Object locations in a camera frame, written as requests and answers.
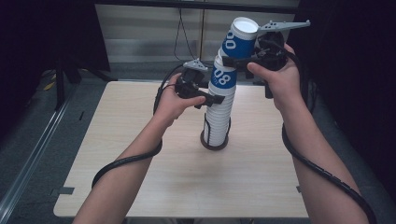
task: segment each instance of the forearm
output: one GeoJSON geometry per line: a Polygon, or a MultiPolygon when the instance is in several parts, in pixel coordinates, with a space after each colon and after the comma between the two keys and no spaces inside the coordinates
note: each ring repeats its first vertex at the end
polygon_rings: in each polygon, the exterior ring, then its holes
{"type": "MultiPolygon", "coordinates": [[[[168,125],[166,120],[153,117],[117,160],[153,150],[168,125]]],[[[150,162],[151,159],[132,162],[103,175],[81,206],[74,222],[121,223],[134,202],[150,162]]]]}
{"type": "MultiPolygon", "coordinates": [[[[293,147],[359,192],[348,169],[324,138],[302,99],[281,110],[293,147]]],[[[313,223],[366,223],[359,206],[328,180],[293,158],[304,203],[313,223]]]]}

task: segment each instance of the stack of cups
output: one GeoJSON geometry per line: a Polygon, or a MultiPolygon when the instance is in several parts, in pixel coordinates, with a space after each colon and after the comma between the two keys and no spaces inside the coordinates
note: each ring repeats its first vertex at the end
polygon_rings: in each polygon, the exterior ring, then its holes
{"type": "Polygon", "coordinates": [[[215,58],[209,82],[209,94],[221,95],[225,98],[221,105],[212,105],[206,110],[201,142],[208,149],[225,148],[228,143],[228,131],[231,127],[231,110],[237,74],[235,68],[223,66],[221,57],[250,58],[258,29],[259,25],[255,21],[244,17],[236,18],[215,58]]]}

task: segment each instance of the hand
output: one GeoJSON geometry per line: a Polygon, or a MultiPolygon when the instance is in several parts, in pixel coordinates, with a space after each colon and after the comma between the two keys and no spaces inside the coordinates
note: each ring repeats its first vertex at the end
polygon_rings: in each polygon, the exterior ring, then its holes
{"type": "MultiPolygon", "coordinates": [[[[294,50],[287,44],[285,44],[285,49],[294,53],[294,50]]],[[[270,71],[256,63],[249,63],[247,69],[255,76],[261,77],[268,82],[278,110],[282,111],[289,104],[295,102],[296,98],[303,99],[300,93],[298,69],[290,58],[288,58],[286,65],[276,72],[270,71]]]]}
{"type": "Polygon", "coordinates": [[[159,116],[168,122],[168,127],[173,124],[173,121],[177,119],[187,107],[193,105],[200,105],[205,101],[204,96],[197,96],[190,99],[182,99],[178,97],[175,92],[175,84],[177,78],[181,74],[176,74],[171,77],[168,85],[163,90],[160,103],[154,116],[159,116]]]}

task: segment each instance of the gray carpet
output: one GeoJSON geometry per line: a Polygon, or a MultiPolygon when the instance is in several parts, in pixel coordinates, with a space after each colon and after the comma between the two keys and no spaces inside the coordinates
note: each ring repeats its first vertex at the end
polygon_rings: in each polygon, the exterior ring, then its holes
{"type": "MultiPolygon", "coordinates": [[[[113,63],[112,77],[122,79],[162,79],[179,63],[113,63]]],[[[57,197],[50,196],[53,189],[64,185],[69,169],[78,153],[85,132],[106,86],[101,79],[81,72],[83,79],[77,86],[70,105],[50,139],[45,153],[37,165],[24,193],[18,201],[8,223],[71,223],[71,218],[53,215],[57,197]]],[[[18,125],[0,143],[0,195],[7,189],[29,157],[40,135],[44,132],[56,105],[56,90],[42,91],[49,82],[43,78],[32,102],[18,125]]],[[[337,128],[332,115],[319,97],[314,118],[334,150],[355,177],[363,196],[375,210],[378,223],[396,223],[396,206],[376,180],[373,172],[348,143],[337,128]]],[[[310,223],[307,219],[256,218],[255,223],[310,223]]]]}

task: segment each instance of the table top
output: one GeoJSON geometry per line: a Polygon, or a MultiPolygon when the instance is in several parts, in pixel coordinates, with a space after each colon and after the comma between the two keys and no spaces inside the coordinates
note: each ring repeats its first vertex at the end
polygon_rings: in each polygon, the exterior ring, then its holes
{"type": "MultiPolygon", "coordinates": [[[[95,174],[114,161],[152,116],[159,83],[110,82],[64,183],[54,214],[74,217],[95,174]]],[[[188,108],[163,137],[127,217],[307,217],[282,118],[264,88],[237,85],[229,143],[206,149],[206,108],[188,108]]]]}

